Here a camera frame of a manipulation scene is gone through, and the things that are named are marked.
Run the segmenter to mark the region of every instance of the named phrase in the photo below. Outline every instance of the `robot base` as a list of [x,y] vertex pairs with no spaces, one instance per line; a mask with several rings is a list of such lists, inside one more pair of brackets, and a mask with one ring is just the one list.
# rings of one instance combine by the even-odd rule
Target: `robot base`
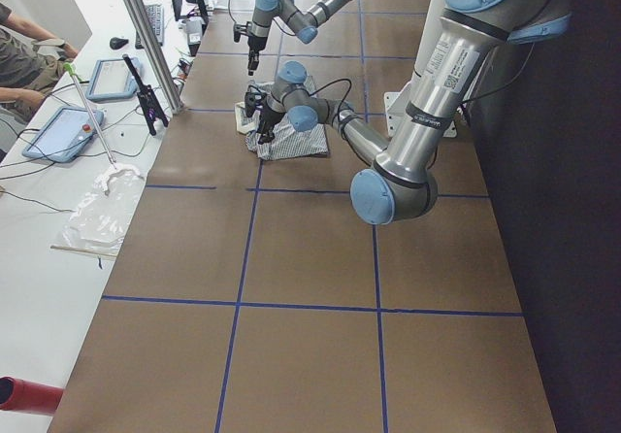
[[[410,87],[411,82],[408,82],[401,91],[387,91],[384,93],[384,111],[386,114],[386,126],[388,127],[389,137],[395,135],[401,118],[406,112]],[[457,129],[455,128],[454,122],[450,123],[450,126],[444,131],[443,136],[450,139],[457,137]]]

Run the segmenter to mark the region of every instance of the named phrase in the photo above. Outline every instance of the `person's hand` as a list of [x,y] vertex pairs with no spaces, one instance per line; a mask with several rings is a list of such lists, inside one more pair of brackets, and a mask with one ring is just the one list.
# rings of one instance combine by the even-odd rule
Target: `person's hand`
[[62,48],[65,50],[65,54],[67,54],[67,57],[69,57],[70,59],[73,59],[74,57],[76,57],[78,53],[80,52],[80,50],[76,50],[69,43],[65,43],[65,46]]
[[40,91],[28,90],[26,88],[19,88],[17,90],[17,101],[24,103],[33,111],[37,111],[45,100],[46,95]]

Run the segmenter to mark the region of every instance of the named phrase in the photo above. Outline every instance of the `black wall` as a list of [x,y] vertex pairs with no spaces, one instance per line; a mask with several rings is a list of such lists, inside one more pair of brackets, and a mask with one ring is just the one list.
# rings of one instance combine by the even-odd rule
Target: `black wall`
[[[621,432],[620,27],[620,0],[573,0],[571,31],[537,44],[517,82],[472,107],[559,433]],[[527,51],[502,49],[481,91]]]

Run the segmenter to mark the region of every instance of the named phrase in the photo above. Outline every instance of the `keyboard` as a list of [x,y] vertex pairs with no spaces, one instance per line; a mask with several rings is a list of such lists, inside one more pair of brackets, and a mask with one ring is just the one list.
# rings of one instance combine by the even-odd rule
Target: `keyboard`
[[[148,21],[151,24],[151,28],[157,38],[157,43],[164,45],[164,7],[161,4],[147,4],[145,5],[147,10]],[[136,32],[136,50],[144,48],[142,40]]]

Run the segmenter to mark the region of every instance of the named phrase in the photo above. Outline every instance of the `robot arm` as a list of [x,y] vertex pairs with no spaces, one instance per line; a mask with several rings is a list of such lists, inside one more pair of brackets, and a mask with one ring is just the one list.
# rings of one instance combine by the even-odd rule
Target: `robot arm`
[[319,0],[305,13],[295,5],[295,0],[256,0],[252,21],[234,25],[233,39],[239,42],[242,35],[248,37],[248,74],[251,76],[259,65],[259,53],[264,50],[272,20],[280,17],[287,27],[304,44],[317,36],[317,28],[328,21],[351,0]]
[[[329,124],[370,165],[354,177],[350,190],[356,213],[368,223],[420,217],[431,210],[438,194],[427,162],[492,48],[553,38],[569,24],[569,0],[445,2],[441,36],[420,81],[412,85],[406,114],[392,140],[349,108],[339,108],[340,102],[311,98],[300,88],[301,77],[294,83],[286,72],[279,73],[267,97],[265,106],[278,115],[271,119],[274,124],[287,111],[302,130]],[[306,77],[299,63],[287,63],[287,68]]]

